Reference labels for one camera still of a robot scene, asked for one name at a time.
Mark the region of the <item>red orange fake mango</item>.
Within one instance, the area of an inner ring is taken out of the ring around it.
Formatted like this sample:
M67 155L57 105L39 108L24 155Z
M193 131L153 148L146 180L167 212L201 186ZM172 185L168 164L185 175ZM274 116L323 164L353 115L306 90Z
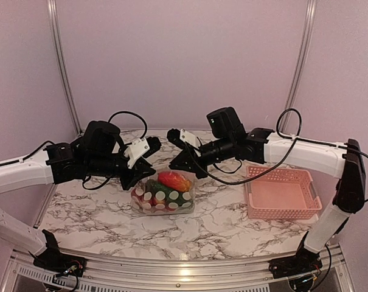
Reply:
M188 192L192 186L192 183L184 175L178 172L164 171L158 174L158 181L179 192Z

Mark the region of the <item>clear zip top bag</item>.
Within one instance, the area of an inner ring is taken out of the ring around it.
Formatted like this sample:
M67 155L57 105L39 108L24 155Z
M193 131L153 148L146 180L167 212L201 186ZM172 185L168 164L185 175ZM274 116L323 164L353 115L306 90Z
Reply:
M136 184L131 209L141 216L189 214L195 208L195 197L195 175L166 167Z

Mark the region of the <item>green fake cucumber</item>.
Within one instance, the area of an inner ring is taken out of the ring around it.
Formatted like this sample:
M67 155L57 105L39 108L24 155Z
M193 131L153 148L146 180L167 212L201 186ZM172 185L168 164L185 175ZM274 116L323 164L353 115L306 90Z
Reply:
M153 179L145 183L145 192L151 192L157 202L164 202L169 212L186 210L194 206L194 198L190 192L179 192Z

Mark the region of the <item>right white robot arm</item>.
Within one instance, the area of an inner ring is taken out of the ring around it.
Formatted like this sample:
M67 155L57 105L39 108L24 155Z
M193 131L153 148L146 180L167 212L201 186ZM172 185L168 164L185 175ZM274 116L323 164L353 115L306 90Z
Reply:
M300 249L290 260L297 273L304 272L314 262L314 255L345 225L351 214L359 212L365 202L366 172L356 140L346 143L322 142L301 138L299 133L287 136L279 129L254 128L246 131L233 107L224 107L207 115L215 140L201 144L186 131L171 129L167 133L170 143L181 149L170 163L172 170L195 174L198 179L210 177L222 180L208 171L210 165L234 158L272 167L254 178L269 174L282 164L325 173L338 184L331 203L314 227L308 231Z

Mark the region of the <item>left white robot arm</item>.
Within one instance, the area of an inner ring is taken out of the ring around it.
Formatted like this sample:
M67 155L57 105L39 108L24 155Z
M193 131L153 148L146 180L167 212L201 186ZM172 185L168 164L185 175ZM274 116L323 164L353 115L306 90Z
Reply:
M39 185L59 185L93 176L117 178L123 190L155 174L146 158L159 151L157 137L142 136L124 143L120 128L110 122L92 121L71 143L45 142L31 154L0 162L0 194ZM0 208L0 238L39 257L54 271L66 265L55 236L34 229Z

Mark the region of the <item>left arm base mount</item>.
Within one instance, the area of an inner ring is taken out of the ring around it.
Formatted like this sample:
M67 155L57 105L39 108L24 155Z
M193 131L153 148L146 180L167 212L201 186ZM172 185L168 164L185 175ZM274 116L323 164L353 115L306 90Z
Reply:
M76 255L62 253L53 233L43 229L46 240L43 252L30 255L34 258L33 264L37 267L56 272L61 276L72 274L81 277L85 270L86 259Z

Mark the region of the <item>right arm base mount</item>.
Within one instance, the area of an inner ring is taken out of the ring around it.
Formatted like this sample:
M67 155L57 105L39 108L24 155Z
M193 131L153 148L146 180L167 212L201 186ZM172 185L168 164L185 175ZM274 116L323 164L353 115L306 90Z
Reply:
M301 243L294 255L269 261L269 271L274 279L308 273L322 268L319 253L313 253Z

